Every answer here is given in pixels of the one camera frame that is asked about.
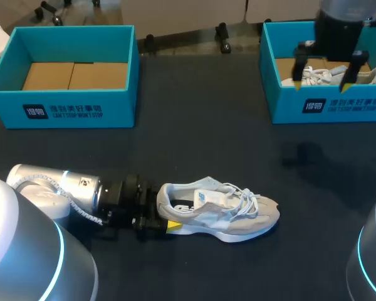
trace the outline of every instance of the black table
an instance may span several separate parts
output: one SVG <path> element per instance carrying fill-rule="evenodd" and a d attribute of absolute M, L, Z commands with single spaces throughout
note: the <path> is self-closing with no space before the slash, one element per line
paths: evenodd
<path fill-rule="evenodd" d="M 345 267 L 376 202 L 376 123 L 272 125 L 255 55 L 142 57 L 134 129 L 6 130 L 0 178 L 18 163 L 104 177 L 205 176 L 279 203 L 267 235 L 140 243 L 88 237 L 98 300 L 349 300 Z M 325 156 L 282 163 L 298 143 Z"/>

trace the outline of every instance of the sneaker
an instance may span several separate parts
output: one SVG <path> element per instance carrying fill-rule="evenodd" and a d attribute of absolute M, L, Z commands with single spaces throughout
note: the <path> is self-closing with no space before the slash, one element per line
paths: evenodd
<path fill-rule="evenodd" d="M 157 211 L 169 220 L 168 233 L 208 233 L 226 243 L 257 237 L 280 217 L 277 203 L 249 189 L 205 177 L 190 184 L 164 184 Z"/>
<path fill-rule="evenodd" d="M 331 70 L 313 70 L 311 66 L 305 67 L 302 74 L 302 86 L 314 85 L 339 85 L 347 70 L 346 66 L 339 66 Z M 292 78 L 287 78 L 281 82 L 283 87 L 293 87 Z M 356 84 L 376 84 L 376 68 L 371 72 L 359 72 Z"/>

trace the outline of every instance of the shoe sole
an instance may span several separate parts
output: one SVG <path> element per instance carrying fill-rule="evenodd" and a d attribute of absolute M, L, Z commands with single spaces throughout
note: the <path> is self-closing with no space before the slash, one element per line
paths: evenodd
<path fill-rule="evenodd" d="M 239 243 L 240 241 L 246 241 L 250 240 L 252 238 L 255 238 L 259 235 L 262 235 L 269 231 L 276 223 L 272 224 L 269 228 L 262 229 L 258 232 L 245 234 L 245 235 L 231 235 L 231 234 L 225 234 L 220 231 L 216 231 L 214 229 L 202 227 L 202 226 L 192 226 L 190 224 L 183 224 L 182 228 L 179 230 L 175 230 L 173 232 L 170 232 L 169 234 L 175 234 L 175 235 L 191 235 L 195 233 L 206 233 L 213 235 L 217 238 L 219 238 L 221 241 L 225 243 Z"/>

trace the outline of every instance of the cardboard box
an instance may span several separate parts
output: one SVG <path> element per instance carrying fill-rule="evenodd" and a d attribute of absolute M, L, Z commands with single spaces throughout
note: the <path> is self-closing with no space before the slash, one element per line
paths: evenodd
<path fill-rule="evenodd" d="M 76 63 L 69 89 L 124 89 L 127 75 L 128 63 Z"/>
<path fill-rule="evenodd" d="M 133 26 L 16 28 L 0 118 L 8 129 L 133 127 L 138 74 Z"/>
<path fill-rule="evenodd" d="M 281 85 L 282 80 L 291 77 L 293 65 L 287 58 L 293 59 L 299 42 L 314 39 L 314 22 L 263 26 L 259 69 L 273 123 L 376 121 L 376 85 L 353 85 L 345 93 L 340 93 L 338 85 L 304 86 L 299 91 Z M 376 28 L 363 29 L 357 49 L 369 51 L 370 55 L 369 66 L 361 71 L 376 68 Z M 326 69 L 345 65 L 324 64 Z"/>
<path fill-rule="evenodd" d="M 23 90 L 67 90 L 73 63 L 32 63 Z"/>

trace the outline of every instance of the glowing blue ring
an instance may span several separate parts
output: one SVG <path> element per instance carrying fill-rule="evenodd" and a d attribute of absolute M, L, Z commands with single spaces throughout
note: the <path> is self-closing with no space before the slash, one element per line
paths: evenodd
<path fill-rule="evenodd" d="M 63 181 L 65 180 L 65 177 L 67 176 L 67 174 L 68 174 L 68 171 L 63 172 L 63 175 L 61 176 L 61 180 L 60 180 L 60 183 L 59 183 L 60 187 L 63 187 Z"/>
<path fill-rule="evenodd" d="M 366 274 L 366 271 L 365 269 L 363 268 L 363 264 L 362 264 L 362 260 L 361 260 L 361 253 L 359 251 L 359 245 L 360 245 L 360 242 L 361 242 L 361 235 L 362 235 L 362 231 L 363 231 L 363 228 L 361 230 L 361 233 L 359 233 L 359 238 L 358 238 L 358 259 L 359 259 L 359 265 L 361 266 L 361 269 L 363 271 L 363 274 L 365 275 L 365 278 L 366 280 L 369 282 L 369 285 L 373 288 L 373 290 L 376 292 L 376 287 L 375 285 L 372 283 L 372 281 L 370 281 L 368 275 Z"/>
<path fill-rule="evenodd" d="M 63 260 L 64 260 L 64 238 L 63 238 L 63 234 L 61 233 L 60 228 L 57 226 L 56 223 L 55 223 L 55 225 L 56 225 L 56 228 L 57 228 L 57 231 L 58 231 L 58 235 L 60 236 L 60 255 L 58 257 L 58 263 L 57 263 L 57 268 L 56 268 L 55 274 L 53 275 L 53 278 L 51 279 L 48 288 L 43 293 L 42 297 L 40 297 L 39 301 L 45 301 L 46 298 L 48 297 L 48 295 L 51 293 L 53 287 L 56 284 L 58 275 L 60 274 L 61 266 L 63 265 Z"/>

